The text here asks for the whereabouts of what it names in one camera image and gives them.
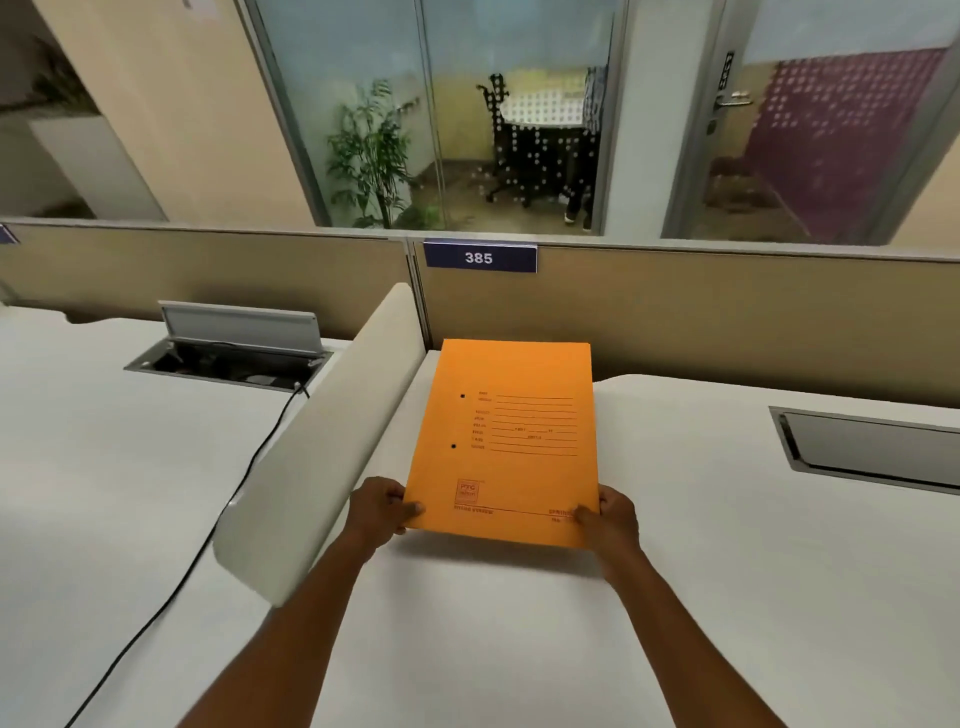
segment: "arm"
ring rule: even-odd
[[[383,477],[350,496],[347,524],[293,596],[220,673],[180,728],[310,725],[353,583],[378,547],[422,512]]]
[[[677,728],[784,728],[703,633],[640,548],[629,498],[600,486],[600,514],[575,514],[630,616]]]

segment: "white table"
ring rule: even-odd
[[[508,124],[522,127],[565,128],[584,125],[584,94],[562,88],[542,88],[503,100],[500,114]]]
[[[437,357],[365,475],[406,478]],[[788,725],[955,722],[960,498],[796,473],[767,407],[960,413],[653,376],[594,390],[601,480],[634,499],[651,559]],[[588,555],[410,532],[361,573],[313,724],[672,722]]]
[[[0,307],[0,725],[70,718],[180,581],[287,401],[123,371],[165,332]],[[174,725],[267,609],[207,553],[78,725]]]

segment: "door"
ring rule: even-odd
[[[904,170],[939,161],[924,145],[960,82],[960,6],[721,0],[716,13],[664,237],[888,242],[896,225],[865,231]]]

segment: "black cable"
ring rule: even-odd
[[[287,400],[286,404],[283,405],[283,409],[280,410],[280,416],[276,419],[276,423],[274,424],[273,429],[270,430],[270,434],[267,435],[267,437],[263,440],[263,442],[260,443],[257,449],[253,452],[253,457],[250,459],[250,463],[247,465],[247,470],[243,473],[243,477],[240,478],[240,484],[237,485],[236,490],[233,491],[233,495],[230,496],[229,500],[227,501],[227,504],[224,505],[224,507],[220,510],[220,515],[217,516],[217,522],[220,520],[220,516],[224,515],[224,511],[227,510],[227,505],[229,505],[230,501],[233,500],[236,497],[236,495],[240,492],[240,489],[243,487],[243,484],[247,482],[247,478],[250,477],[250,472],[251,470],[253,470],[253,464],[256,462],[256,458],[260,456],[260,452],[262,452],[263,449],[267,447],[267,443],[269,443],[271,438],[273,438],[273,436],[276,434],[276,431],[279,429],[280,425],[283,423],[283,418],[286,416],[287,410],[290,409],[290,405],[293,403],[293,400],[297,397],[297,395],[300,392],[303,392],[307,396],[307,398],[310,399],[310,395],[306,391],[306,387],[304,385],[301,385],[300,387],[298,387],[296,390],[294,390],[294,393],[290,395],[290,399]],[[118,654],[116,658],[114,658],[113,662],[110,663],[110,667],[107,668],[107,671],[104,673],[104,676],[100,678],[100,682],[97,683],[96,686],[94,686],[93,690],[90,691],[90,694],[86,697],[86,700],[83,702],[80,708],[77,709],[77,712],[73,714],[73,717],[71,717],[67,721],[66,725],[63,726],[63,728],[70,728],[74,723],[77,722],[77,718],[80,717],[80,714],[86,709],[86,706],[90,704],[90,701],[93,700],[96,694],[100,691],[100,688],[104,686],[104,684],[107,682],[107,679],[113,673],[114,669],[120,664],[120,661],[123,660],[126,654],[130,651],[130,648],[136,644],[136,641],[143,636],[143,633],[146,632],[148,629],[150,629],[154,625],[154,622],[156,622],[163,615],[163,613],[167,611],[167,608],[171,604],[173,604],[174,600],[180,594],[180,591],[182,591],[183,586],[186,584],[187,579],[189,579],[190,575],[193,573],[193,569],[195,569],[197,567],[197,564],[200,562],[200,559],[204,555],[206,548],[210,545],[210,542],[213,540],[213,533],[216,530],[217,530],[217,523],[215,522],[213,524],[213,528],[211,528],[210,532],[206,534],[206,538],[204,539],[204,544],[200,547],[200,550],[197,551],[197,555],[193,557],[193,561],[190,562],[190,566],[187,567],[186,573],[183,575],[183,578],[180,580],[177,586],[174,587],[174,591],[172,591],[170,596],[167,597],[167,600],[163,602],[162,605],[160,605],[160,608],[156,610],[154,615],[147,620],[147,623],[144,624],[142,627],[140,627],[140,630],[135,635],[133,635],[132,639],[127,643],[127,645],[122,650],[120,650],[120,654]]]

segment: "metal frame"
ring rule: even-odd
[[[304,145],[303,137],[300,135],[300,127],[296,121],[297,116],[294,114],[290,97],[283,83],[283,74],[280,73],[280,67],[276,62],[274,49],[270,44],[270,37],[263,23],[263,17],[260,15],[260,9],[256,5],[256,0],[233,1],[237,13],[240,15],[240,23],[243,25],[247,40],[253,50],[256,66],[267,89],[267,96],[270,97],[270,104],[274,108],[276,122],[280,126],[280,132],[283,134],[283,139],[290,152],[290,159],[293,161],[297,177],[300,179],[300,186],[303,188],[303,194],[306,197],[307,206],[310,208],[310,214],[313,216],[313,222],[318,226],[328,227],[333,222],[329,211],[326,209],[324,195],[320,189],[320,183],[317,181],[317,176],[314,174],[310,155],[307,154],[306,145]]]
[[[810,415],[814,417],[825,417],[833,420],[848,420],[851,422],[870,423],[873,425],[910,427],[912,429],[926,429],[936,432],[951,432],[956,434],[960,434],[960,429],[956,429],[954,427],[942,427],[939,425],[921,425],[918,423],[899,422],[895,420],[878,420],[871,417],[855,417],[852,415],[838,415],[832,412],[814,412],[812,410],[790,409],[783,407],[770,407],[769,410],[770,416],[774,421],[774,429],[777,431],[777,435],[780,437],[780,444],[783,447],[783,454],[786,456],[787,464],[790,466],[791,470],[796,471],[797,473],[810,473],[812,475],[837,477],[844,480],[860,480],[868,483],[896,485],[900,486],[901,488],[914,488],[922,491],[933,491],[934,493],[946,493],[951,496],[960,495],[960,489],[954,486],[931,483],[925,480],[909,480],[906,478],[893,476],[884,477],[882,475],[874,475],[872,473],[843,471],[832,468],[823,468],[815,465],[808,465],[799,456],[799,453],[794,451],[794,447],[791,444],[793,436],[787,432],[789,429],[789,423],[785,423],[783,420],[785,419],[785,415]]]
[[[423,69],[423,88],[426,93],[427,114],[430,118],[430,138],[433,140],[433,169],[437,175],[437,189],[440,193],[440,214],[446,227],[446,180],[444,179],[444,157],[440,146],[440,132],[437,131],[437,105],[433,98],[433,64],[430,60],[430,44],[426,37],[426,13],[423,0],[414,0],[414,12],[417,14],[417,35],[420,40],[420,66]]]
[[[907,136],[845,245],[888,245],[960,133],[960,33],[926,87]]]
[[[687,115],[684,128],[684,146],[677,161],[677,171],[674,174],[673,187],[670,190],[670,204],[663,218],[660,237],[684,237],[684,225],[690,219],[690,200],[696,199],[693,194],[693,187],[700,187],[704,183],[703,180],[700,180],[704,144],[702,141],[693,142],[691,140],[694,138],[694,131],[705,129],[713,116],[715,95],[713,93],[707,94],[707,89],[716,88],[715,74],[712,71],[726,7],[727,0],[713,0],[707,25],[707,36],[704,40],[704,52],[700,58],[700,68],[697,71],[697,83],[693,87],[690,113]]]
[[[590,234],[602,235],[607,223],[607,196],[613,177],[613,154],[616,151],[616,136],[620,129],[620,101],[626,74],[624,65],[630,50],[630,29],[634,14],[630,0],[620,0],[613,14],[610,36],[610,52],[607,58],[607,92],[603,104],[603,119],[600,126],[600,149],[597,150],[597,176],[593,184],[593,224]]]
[[[417,245],[412,238],[403,238],[403,252],[406,253],[407,267],[410,269],[410,287],[414,291],[414,304],[417,306],[417,316],[420,318],[423,345],[430,351],[433,349],[433,333],[430,331],[430,320],[426,315],[426,296],[423,293],[423,281],[420,279],[420,265],[417,263]]]

